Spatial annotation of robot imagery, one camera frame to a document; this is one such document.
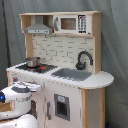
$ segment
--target white robot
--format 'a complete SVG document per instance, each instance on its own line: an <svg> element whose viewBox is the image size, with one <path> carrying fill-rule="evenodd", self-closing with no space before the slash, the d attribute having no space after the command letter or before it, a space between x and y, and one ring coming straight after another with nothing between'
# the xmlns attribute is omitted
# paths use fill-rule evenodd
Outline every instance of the white robot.
<svg viewBox="0 0 128 128"><path fill-rule="evenodd" d="M13 103L13 111L0 112L0 121L14 119L0 124L0 128L39 128L37 120L31 114L31 91L40 91L41 86L14 82L0 91L0 102Z"/></svg>

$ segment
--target sink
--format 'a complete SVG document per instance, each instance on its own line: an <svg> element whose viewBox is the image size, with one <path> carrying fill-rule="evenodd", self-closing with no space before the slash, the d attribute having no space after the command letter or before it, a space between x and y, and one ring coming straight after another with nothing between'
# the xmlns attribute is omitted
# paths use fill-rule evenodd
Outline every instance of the sink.
<svg viewBox="0 0 128 128"><path fill-rule="evenodd" d="M74 80L74 81L84 81L91 75L92 75L91 72L69 69L69 68L62 68L52 73L52 76L54 77L60 77L63 79Z"/></svg>

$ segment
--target countertop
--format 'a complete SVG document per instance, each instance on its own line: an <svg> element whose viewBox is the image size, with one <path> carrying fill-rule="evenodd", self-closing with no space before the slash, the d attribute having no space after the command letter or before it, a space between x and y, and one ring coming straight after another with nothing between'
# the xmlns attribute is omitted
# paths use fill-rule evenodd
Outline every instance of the countertop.
<svg viewBox="0 0 128 128"><path fill-rule="evenodd" d="M61 68L65 68L65 67L57 67L45 74L38 74L38 73L33 73L33 72L29 72L29 71L24 71L24 70L19 70L16 69L15 67L20 66L22 64L13 66L8 68L6 71L15 71L15 72L20 72L20 73L25 73L25 74L29 74L29 75L33 75L33 76L38 76L43 78L44 80L52 80L52 81L58 81L58 82L62 82L65 84L68 84L70 86L75 86L75 87L79 87L79 88L83 88L83 89L97 89L97 88L103 88L103 87L107 87L109 85L111 85L114 81L114 77L104 71L100 71L98 74L96 75L91 75L90 77L88 77L87 79L85 79L84 81L72 81L72 80L67 80L67 79L63 79L63 78L58 78L58 77L53 77L51 74Z"/></svg>

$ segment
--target white tile backsplash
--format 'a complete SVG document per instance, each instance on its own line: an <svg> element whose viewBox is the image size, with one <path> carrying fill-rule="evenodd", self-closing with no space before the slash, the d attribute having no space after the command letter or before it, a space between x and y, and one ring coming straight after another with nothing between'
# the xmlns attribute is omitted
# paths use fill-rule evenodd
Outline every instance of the white tile backsplash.
<svg viewBox="0 0 128 128"><path fill-rule="evenodd" d="M75 67L78 54L86 50L93 57L93 39L61 35L33 35L33 56L41 57L42 63L57 66ZM86 62L86 69L92 71L89 58L82 55L81 62Z"/></svg>

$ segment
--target stovetop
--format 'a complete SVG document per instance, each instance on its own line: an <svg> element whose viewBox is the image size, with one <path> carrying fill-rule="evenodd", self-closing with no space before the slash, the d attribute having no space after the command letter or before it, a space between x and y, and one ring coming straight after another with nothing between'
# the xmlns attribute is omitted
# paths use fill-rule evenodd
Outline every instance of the stovetop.
<svg viewBox="0 0 128 128"><path fill-rule="evenodd" d="M46 73L54 68L57 68L57 66L54 65L47 65L47 64L40 64L40 66L34 67L34 68L30 68L28 67L26 64L21 65L16 67L17 69L22 69L25 71L30 71L30 72L36 72L36 73Z"/></svg>

